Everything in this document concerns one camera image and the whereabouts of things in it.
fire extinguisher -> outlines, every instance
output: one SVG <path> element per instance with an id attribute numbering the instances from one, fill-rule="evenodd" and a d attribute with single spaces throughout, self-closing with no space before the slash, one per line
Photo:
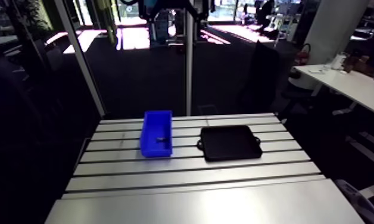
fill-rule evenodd
<path id="1" fill-rule="evenodd" d="M 297 53 L 294 60 L 294 66 L 304 66 L 308 63 L 309 54 L 311 53 L 311 45 L 306 43 L 301 48 L 301 51 Z M 290 70 L 289 77 L 292 79 L 299 79 L 301 73 L 297 72 L 294 66 Z"/>

blue plastic bin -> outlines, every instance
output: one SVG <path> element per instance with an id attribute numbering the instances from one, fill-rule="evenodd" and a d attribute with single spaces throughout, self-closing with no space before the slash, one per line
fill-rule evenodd
<path id="1" fill-rule="evenodd" d="M 169 157 L 172 154 L 172 112 L 146 111 L 140 136 L 145 157 Z"/>

black tray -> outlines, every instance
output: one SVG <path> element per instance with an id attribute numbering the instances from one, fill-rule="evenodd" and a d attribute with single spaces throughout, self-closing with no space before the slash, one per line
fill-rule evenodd
<path id="1" fill-rule="evenodd" d="M 260 140 L 246 125 L 204 127 L 197 147 L 204 152 L 207 161 L 260 158 Z"/>

black office chair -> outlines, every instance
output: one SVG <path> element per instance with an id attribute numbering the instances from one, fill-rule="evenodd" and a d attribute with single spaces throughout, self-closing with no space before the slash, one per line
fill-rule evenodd
<path id="1" fill-rule="evenodd" d="M 248 79 L 238 94 L 240 113 L 263 113 L 270 111 L 276 95 L 276 78 L 279 71 L 279 53 L 257 42 Z"/>

white desk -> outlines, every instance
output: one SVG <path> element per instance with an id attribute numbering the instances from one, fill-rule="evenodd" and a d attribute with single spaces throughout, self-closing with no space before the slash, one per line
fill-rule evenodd
<path id="1" fill-rule="evenodd" d="M 322 69 L 323 65 L 314 66 L 298 66 L 295 67 L 302 74 L 312 77 L 319 81 L 321 84 L 326 85 L 350 98 L 354 102 L 361 104 L 374 112 L 374 79 L 361 74 L 357 71 L 351 71 L 349 74 L 342 74 L 339 71 L 331 70 L 322 73 L 310 73 L 310 70 Z M 360 132 L 360 135 L 364 136 L 368 141 L 374 143 L 374 137 L 367 132 Z M 364 145 L 357 142 L 350 136 L 346 137 L 346 140 L 362 154 L 368 157 L 374 162 L 374 153 L 367 149 Z M 374 196 L 374 185 L 362 189 L 360 191 L 366 198 Z"/>
<path id="2" fill-rule="evenodd" d="M 323 65 L 295 67 L 302 74 L 310 76 L 342 94 L 351 100 L 361 104 L 374 112 L 374 80 L 357 71 L 342 74 L 339 71 L 329 69 L 325 73 L 310 73 L 309 70 L 322 69 Z"/>
<path id="3" fill-rule="evenodd" d="M 174 117 L 173 154 L 144 158 L 142 119 L 103 120 L 46 223 L 363 223 L 272 113 Z M 205 126 L 248 125 L 258 159 L 207 163 Z"/>

